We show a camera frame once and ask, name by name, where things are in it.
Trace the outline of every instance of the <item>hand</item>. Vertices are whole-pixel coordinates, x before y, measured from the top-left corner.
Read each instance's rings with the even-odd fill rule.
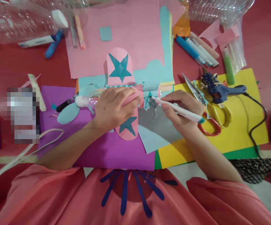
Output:
[[[178,106],[198,115],[202,115],[205,110],[204,105],[200,101],[182,90],[174,91],[161,99],[166,102],[177,103]],[[173,126],[182,136],[186,136],[189,132],[197,129],[197,123],[176,114],[168,104],[162,104],[161,107],[166,117],[172,121]]]
[[[141,101],[138,96],[122,107],[123,102],[136,91],[127,87],[111,87],[106,89],[100,96],[95,107],[95,118],[91,121],[94,128],[106,133],[131,117],[134,109]]]

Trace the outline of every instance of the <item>bottle cap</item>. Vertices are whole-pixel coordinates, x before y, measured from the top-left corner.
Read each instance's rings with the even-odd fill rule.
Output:
[[[78,107],[87,107],[89,105],[89,99],[86,96],[76,96],[75,104]]]
[[[59,26],[59,28],[68,28],[68,22],[64,16],[64,14],[56,9],[52,11],[52,17],[54,19],[54,21],[57,23],[57,25]]]

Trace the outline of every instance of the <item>sleeve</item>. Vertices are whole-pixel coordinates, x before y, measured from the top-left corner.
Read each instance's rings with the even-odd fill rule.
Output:
[[[32,165],[13,180],[0,224],[54,224],[83,181],[78,167],[54,171]]]
[[[218,224],[271,224],[271,213],[244,184],[194,177],[187,187]]]

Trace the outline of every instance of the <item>drawn star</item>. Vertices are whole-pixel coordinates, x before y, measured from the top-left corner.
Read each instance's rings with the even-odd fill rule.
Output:
[[[148,94],[147,97],[144,97],[144,99],[146,100],[146,102],[145,102],[145,108],[147,108],[149,105],[151,105],[152,107],[156,108],[155,101],[153,99],[151,99],[151,97],[152,97],[151,92],[149,92],[149,94]]]
[[[132,74],[127,71],[127,64],[128,64],[128,54],[126,57],[119,62],[115,57],[108,53],[110,56],[111,61],[114,64],[114,71],[110,74],[110,77],[119,77],[121,82],[123,83],[124,77],[131,77]]]
[[[132,128],[132,122],[134,122],[137,119],[137,117],[130,117],[124,124],[120,126],[119,133],[122,133],[123,130],[127,129],[130,133],[132,133],[134,136],[136,136],[135,131]]]

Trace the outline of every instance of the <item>pink dress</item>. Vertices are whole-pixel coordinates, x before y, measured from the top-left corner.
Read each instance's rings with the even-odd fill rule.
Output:
[[[82,168],[53,171],[32,165],[18,175],[0,224],[270,224],[271,213],[244,184],[194,177],[189,191],[167,170]]]

